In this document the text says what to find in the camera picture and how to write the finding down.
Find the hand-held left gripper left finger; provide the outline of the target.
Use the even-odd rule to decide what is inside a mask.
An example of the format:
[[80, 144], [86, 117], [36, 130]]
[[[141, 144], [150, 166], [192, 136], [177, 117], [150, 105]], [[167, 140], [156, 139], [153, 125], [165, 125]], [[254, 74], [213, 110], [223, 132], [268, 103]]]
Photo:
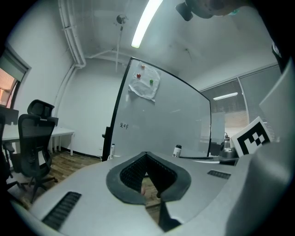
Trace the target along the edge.
[[46, 191], [30, 213], [64, 236], [159, 236], [141, 194], [146, 153], [74, 172]]

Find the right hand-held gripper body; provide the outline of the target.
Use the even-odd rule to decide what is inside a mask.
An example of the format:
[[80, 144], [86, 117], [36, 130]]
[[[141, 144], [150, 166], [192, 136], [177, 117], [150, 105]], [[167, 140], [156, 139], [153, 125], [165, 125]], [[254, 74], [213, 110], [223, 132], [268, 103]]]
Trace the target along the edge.
[[253, 154], [259, 147], [271, 142], [271, 136], [260, 117], [233, 137], [226, 136], [221, 145], [219, 162], [235, 165], [244, 155]]

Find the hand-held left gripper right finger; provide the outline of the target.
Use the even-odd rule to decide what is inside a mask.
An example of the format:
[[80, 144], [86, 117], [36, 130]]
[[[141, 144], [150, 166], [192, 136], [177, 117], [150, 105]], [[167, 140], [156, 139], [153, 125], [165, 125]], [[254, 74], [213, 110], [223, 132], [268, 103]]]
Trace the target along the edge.
[[226, 232], [242, 189], [242, 161], [235, 166], [146, 153], [172, 177], [161, 193], [159, 223], [145, 232]]

